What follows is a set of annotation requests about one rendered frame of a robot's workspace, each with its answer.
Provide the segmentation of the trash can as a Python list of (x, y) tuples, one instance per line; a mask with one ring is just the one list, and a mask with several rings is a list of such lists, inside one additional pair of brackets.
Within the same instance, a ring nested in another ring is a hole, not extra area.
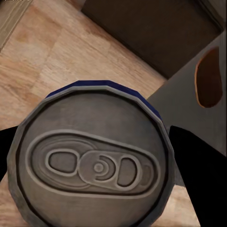
[[(188, 130), (227, 157), (227, 29), (148, 99), (164, 122)], [(186, 187), (175, 161), (174, 185)]]

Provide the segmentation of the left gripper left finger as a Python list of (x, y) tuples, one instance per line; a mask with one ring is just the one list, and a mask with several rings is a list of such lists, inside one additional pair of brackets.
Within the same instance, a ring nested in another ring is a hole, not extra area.
[(0, 182), (7, 172), (7, 155), (16, 130), (17, 126), (0, 131)]

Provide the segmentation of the can of soda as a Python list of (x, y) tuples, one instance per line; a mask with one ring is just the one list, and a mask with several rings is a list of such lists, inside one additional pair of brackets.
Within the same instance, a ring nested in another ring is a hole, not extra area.
[(17, 127), (9, 192), (31, 227), (150, 227), (174, 188), (157, 110), (110, 80), (51, 92)]

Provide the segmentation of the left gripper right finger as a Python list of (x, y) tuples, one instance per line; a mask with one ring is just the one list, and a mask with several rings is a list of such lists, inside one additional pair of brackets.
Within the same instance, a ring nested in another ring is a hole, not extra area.
[(227, 157), (188, 130), (169, 137), (201, 227), (227, 227)]

